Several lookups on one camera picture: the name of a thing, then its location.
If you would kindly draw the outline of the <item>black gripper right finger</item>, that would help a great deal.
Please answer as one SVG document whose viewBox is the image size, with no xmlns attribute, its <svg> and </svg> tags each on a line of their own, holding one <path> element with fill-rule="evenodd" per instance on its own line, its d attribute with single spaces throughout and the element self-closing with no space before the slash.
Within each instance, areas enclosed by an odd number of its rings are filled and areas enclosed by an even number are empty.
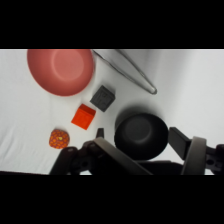
<svg viewBox="0 0 224 224">
<path fill-rule="evenodd" d="M 184 161 L 182 175 L 204 175 L 206 169 L 224 175 L 224 144 L 211 148 L 206 139 L 189 139 L 175 127 L 169 129 L 168 143 Z"/>
</svg>

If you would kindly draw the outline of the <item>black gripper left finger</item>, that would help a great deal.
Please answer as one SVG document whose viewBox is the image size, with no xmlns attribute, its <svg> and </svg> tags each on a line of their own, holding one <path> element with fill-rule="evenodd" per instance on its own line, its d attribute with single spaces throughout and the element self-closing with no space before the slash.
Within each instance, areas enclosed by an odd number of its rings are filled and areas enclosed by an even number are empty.
<svg viewBox="0 0 224 224">
<path fill-rule="evenodd" d="M 50 175 L 80 175 L 84 171 L 92 175 L 150 175 L 139 163 L 106 141 L 103 128 L 99 128 L 96 138 L 85 142 L 81 149 L 62 149 Z"/>
</svg>

